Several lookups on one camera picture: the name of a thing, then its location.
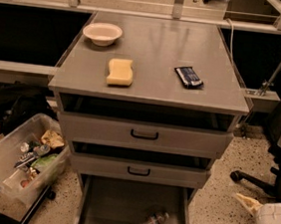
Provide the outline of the bottom grey drawer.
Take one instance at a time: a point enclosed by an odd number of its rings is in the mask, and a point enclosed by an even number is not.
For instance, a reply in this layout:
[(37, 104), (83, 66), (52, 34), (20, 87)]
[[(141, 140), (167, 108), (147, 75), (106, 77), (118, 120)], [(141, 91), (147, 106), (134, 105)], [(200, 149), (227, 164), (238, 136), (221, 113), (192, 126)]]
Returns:
[(89, 176), (74, 224), (143, 224), (162, 212), (163, 224), (189, 224), (187, 205), (182, 187)]

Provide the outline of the grey drawer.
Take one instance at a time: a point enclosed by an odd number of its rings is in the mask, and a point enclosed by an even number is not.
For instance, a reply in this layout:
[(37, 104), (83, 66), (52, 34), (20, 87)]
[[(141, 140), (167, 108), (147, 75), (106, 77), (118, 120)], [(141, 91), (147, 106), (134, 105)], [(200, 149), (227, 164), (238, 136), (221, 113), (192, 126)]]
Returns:
[(81, 142), (72, 148), (71, 164), (81, 174), (193, 189), (210, 176), (205, 158)]
[(231, 119), (179, 107), (61, 95), (60, 124), (71, 141), (218, 158), (232, 140)]
[(163, 224), (189, 224), (187, 205), (182, 187), (89, 176), (74, 224), (143, 224), (162, 212)]

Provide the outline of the grey drawer cabinet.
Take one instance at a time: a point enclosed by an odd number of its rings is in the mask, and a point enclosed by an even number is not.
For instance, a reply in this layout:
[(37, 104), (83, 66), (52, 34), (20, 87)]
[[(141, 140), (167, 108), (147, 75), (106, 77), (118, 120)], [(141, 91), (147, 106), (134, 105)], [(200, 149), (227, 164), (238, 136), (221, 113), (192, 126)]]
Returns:
[[(97, 14), (97, 20), (117, 24), (123, 35), (110, 47), (97, 47), (87, 38), (76, 42), (50, 84), (60, 112), (63, 94), (122, 100), (223, 115), (231, 119), (231, 132), (249, 112), (220, 30), (214, 25), (108, 12)], [(107, 84), (113, 58), (133, 61), (134, 77), (128, 87)], [(201, 88), (190, 90), (181, 83), (175, 68), (187, 66), (203, 81)], [(75, 171), (82, 195), (88, 177), (100, 177)], [(184, 188), (188, 205), (199, 189), (165, 186)]]

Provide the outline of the middle grey drawer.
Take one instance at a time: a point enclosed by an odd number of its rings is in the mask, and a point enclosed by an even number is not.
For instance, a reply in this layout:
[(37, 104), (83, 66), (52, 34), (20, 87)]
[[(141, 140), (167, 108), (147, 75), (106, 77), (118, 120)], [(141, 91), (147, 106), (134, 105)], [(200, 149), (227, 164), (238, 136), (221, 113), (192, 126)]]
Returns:
[(72, 148), (71, 164), (81, 174), (193, 189), (210, 176), (205, 158), (81, 142)]

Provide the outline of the top grey drawer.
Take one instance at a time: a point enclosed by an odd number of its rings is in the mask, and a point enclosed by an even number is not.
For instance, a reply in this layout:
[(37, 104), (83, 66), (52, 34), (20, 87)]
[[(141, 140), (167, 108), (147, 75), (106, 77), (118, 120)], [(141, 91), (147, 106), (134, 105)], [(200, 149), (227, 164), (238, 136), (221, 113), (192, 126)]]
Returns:
[(232, 140), (231, 119), (179, 107), (61, 95), (60, 124), (71, 141), (218, 158)]

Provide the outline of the dark blue snack packet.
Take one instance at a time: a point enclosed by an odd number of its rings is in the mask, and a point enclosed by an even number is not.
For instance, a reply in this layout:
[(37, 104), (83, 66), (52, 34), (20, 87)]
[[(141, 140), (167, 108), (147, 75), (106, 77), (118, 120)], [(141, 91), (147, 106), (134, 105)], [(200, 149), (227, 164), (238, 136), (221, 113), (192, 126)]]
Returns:
[(203, 86), (203, 81), (195, 73), (191, 66), (176, 67), (175, 72), (179, 76), (181, 83), (188, 89), (197, 89)]

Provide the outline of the yellow sponge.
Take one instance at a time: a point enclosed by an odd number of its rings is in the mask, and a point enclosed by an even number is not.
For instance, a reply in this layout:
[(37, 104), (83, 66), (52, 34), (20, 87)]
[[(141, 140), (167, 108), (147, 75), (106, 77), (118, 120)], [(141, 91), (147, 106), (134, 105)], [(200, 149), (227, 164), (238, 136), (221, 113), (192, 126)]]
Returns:
[(125, 59), (110, 59), (109, 75), (106, 77), (108, 85), (128, 87), (134, 78), (133, 61)]

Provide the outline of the crumpled yellow wrapper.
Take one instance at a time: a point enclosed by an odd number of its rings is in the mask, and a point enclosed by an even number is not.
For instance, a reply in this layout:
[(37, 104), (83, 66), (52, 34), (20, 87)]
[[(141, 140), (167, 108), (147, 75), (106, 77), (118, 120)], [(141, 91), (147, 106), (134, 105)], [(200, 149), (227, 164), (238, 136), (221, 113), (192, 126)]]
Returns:
[(53, 149), (57, 149), (58, 147), (65, 145), (62, 137), (51, 129), (45, 131), (45, 133), (41, 136), (40, 141), (44, 143), (44, 145), (49, 145)]

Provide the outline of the green packet in bin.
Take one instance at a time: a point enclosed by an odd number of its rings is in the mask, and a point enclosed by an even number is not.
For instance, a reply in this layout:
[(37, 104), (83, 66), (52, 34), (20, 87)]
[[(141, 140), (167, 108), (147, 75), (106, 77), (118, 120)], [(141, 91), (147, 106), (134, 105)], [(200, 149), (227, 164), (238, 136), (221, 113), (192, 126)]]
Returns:
[(42, 156), (32, 162), (31, 167), (39, 172), (43, 172), (57, 157), (57, 154), (49, 154), (45, 157)]

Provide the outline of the clear plastic storage bin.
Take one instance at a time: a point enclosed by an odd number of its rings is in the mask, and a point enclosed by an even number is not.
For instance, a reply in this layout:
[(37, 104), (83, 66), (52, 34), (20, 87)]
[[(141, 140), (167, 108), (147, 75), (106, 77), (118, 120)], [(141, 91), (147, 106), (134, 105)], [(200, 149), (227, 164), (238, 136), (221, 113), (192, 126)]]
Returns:
[(23, 143), (39, 142), (47, 130), (53, 130), (61, 135), (57, 121), (42, 113), (33, 115), (8, 135), (0, 139), (0, 191), (13, 200), (18, 200), (27, 206), (33, 204), (42, 190), (52, 184), (66, 168), (70, 148), (66, 145), (42, 172), (25, 187), (21, 181), (27, 180), (29, 174), (15, 167), (24, 152), (20, 149)]

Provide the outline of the white bowl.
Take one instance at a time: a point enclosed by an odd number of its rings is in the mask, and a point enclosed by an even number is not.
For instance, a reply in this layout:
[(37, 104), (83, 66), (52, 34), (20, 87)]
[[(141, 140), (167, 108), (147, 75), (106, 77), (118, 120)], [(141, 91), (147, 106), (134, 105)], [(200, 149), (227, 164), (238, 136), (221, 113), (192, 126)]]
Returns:
[(108, 47), (119, 39), (123, 31), (115, 24), (92, 23), (83, 28), (83, 34), (99, 47)]

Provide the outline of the black backpack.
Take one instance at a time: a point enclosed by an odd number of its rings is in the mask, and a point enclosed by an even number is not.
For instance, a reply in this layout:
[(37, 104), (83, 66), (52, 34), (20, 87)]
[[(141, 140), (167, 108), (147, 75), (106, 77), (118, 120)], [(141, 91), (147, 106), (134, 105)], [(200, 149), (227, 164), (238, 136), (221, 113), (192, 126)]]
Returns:
[(9, 134), (38, 113), (58, 119), (43, 89), (18, 83), (0, 89), (0, 135)]

